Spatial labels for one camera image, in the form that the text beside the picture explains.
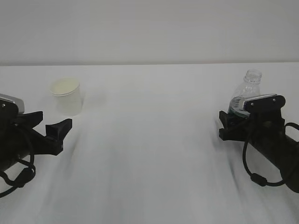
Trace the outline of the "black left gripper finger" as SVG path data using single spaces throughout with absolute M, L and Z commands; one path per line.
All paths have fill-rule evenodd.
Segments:
M 63 141 L 71 129 L 72 119 L 65 119 L 61 122 L 45 126 L 46 136 L 51 137 L 55 141 Z
M 43 112 L 37 111 L 26 114 L 17 115 L 14 123 L 27 126 L 27 127 L 35 127 L 43 121 Z

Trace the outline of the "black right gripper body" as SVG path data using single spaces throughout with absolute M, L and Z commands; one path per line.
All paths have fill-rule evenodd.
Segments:
M 242 142 L 256 142 L 256 138 L 279 134 L 285 124 L 281 112 L 252 114 L 243 118 L 233 116 L 231 119 L 231 140 Z

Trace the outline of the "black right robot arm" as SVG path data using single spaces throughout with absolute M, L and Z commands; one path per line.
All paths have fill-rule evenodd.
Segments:
M 298 193 L 299 143 L 285 133 L 288 126 L 298 129 L 297 124 L 285 123 L 280 111 L 251 113 L 247 118 L 220 111 L 219 119 L 223 124 L 223 128 L 219 129 L 219 137 L 223 141 L 244 143 L 242 162 L 251 181 L 262 187 L 286 185 Z M 255 148 L 280 171 L 280 181 L 269 182 L 265 177 L 250 171 L 246 161 L 248 145 Z

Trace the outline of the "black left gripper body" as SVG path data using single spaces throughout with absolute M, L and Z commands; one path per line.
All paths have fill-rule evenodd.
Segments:
M 43 136 L 33 128 L 9 122 L 10 146 L 9 160 L 16 161 L 31 152 L 34 155 L 57 156 L 64 149 L 63 141 L 55 141 L 51 137 Z

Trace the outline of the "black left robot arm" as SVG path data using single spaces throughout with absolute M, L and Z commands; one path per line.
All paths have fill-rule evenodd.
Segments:
M 72 119 L 46 125 L 43 136 L 34 127 L 43 120 L 43 112 L 19 113 L 18 106 L 0 101 L 0 170 L 13 166 L 33 152 L 34 155 L 58 155 L 63 151 L 63 141 L 72 129 Z

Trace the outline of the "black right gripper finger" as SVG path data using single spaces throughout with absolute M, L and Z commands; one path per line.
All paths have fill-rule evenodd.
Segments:
M 246 140 L 248 133 L 242 128 L 237 129 L 219 129 L 219 137 L 222 140 Z
M 224 128 L 231 128 L 236 125 L 236 116 L 234 114 L 219 111 L 219 119 Z

